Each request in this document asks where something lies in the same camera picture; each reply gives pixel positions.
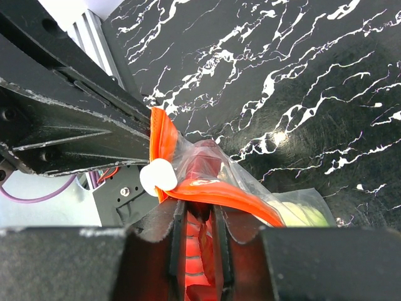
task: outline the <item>clear plastic bag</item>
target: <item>clear plastic bag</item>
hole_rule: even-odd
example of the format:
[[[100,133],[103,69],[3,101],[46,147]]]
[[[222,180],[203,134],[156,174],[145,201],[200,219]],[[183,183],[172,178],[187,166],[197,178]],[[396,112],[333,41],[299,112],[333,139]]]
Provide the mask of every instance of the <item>clear plastic bag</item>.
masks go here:
[[[314,189],[273,194],[213,140],[195,144],[181,136],[163,110],[152,109],[150,160],[171,162],[178,186],[160,191],[187,201],[220,204],[257,216],[270,226],[335,226],[324,199]]]

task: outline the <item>red wire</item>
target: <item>red wire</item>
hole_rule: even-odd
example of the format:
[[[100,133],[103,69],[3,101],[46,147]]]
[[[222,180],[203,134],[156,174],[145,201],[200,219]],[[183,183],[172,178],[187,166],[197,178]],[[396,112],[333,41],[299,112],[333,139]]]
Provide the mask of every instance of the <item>red wire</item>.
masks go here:
[[[105,181],[105,180],[111,178],[112,176],[114,176],[114,175],[118,172],[119,169],[120,169],[119,167],[116,167],[116,169],[115,169],[111,174],[106,175],[106,174],[109,172],[109,170],[110,170],[110,168],[108,168],[108,169],[105,171],[104,175],[102,175],[102,177],[99,178],[98,183],[103,182],[103,181]]]

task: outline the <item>white background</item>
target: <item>white background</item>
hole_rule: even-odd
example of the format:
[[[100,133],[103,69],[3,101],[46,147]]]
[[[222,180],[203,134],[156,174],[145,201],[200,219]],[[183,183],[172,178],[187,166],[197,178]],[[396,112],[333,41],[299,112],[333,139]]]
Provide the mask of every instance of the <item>white background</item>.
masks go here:
[[[123,0],[39,0],[39,2],[57,21],[60,28],[66,31],[86,9],[106,20]]]

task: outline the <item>white plastic cap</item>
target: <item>white plastic cap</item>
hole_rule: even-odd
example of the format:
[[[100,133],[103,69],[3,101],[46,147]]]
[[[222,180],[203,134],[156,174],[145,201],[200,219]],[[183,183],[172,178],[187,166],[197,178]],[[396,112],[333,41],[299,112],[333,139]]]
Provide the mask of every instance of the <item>white plastic cap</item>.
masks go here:
[[[140,183],[151,196],[157,196],[155,187],[164,191],[177,187],[178,180],[171,163],[165,159],[155,159],[140,171]]]

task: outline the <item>screw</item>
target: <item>screw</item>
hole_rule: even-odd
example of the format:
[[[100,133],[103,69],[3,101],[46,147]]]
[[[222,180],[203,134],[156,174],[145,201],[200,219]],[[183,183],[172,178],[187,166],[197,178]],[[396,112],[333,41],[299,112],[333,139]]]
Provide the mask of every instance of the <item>screw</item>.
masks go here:
[[[42,150],[39,154],[39,157],[42,161],[50,162],[55,159],[56,154],[51,150]]]
[[[130,189],[128,187],[121,188],[120,194],[122,196],[129,196],[130,195]]]

